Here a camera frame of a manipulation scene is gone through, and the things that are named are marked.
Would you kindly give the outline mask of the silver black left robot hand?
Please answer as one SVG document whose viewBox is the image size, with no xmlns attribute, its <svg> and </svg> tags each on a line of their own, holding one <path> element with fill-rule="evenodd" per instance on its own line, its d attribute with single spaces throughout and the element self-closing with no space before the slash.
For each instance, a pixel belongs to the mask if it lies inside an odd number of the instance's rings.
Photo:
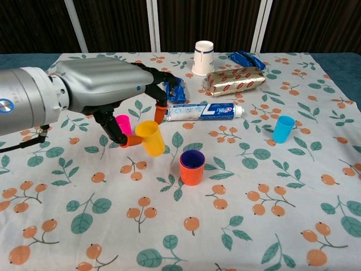
<svg viewBox="0 0 361 271">
<path fill-rule="evenodd" d="M 180 84 L 169 72 L 108 57 L 60 61 L 55 66 L 55 75 L 67 88 L 68 109 L 93 115 L 109 138 L 123 148 L 139 145 L 143 138 L 126 135 L 121 130 L 113 115 L 115 108 L 123 101 L 145 93 L 156 101 L 154 121 L 161 124 L 168 99 L 159 84 L 165 82 L 171 89 Z"/>
</svg>

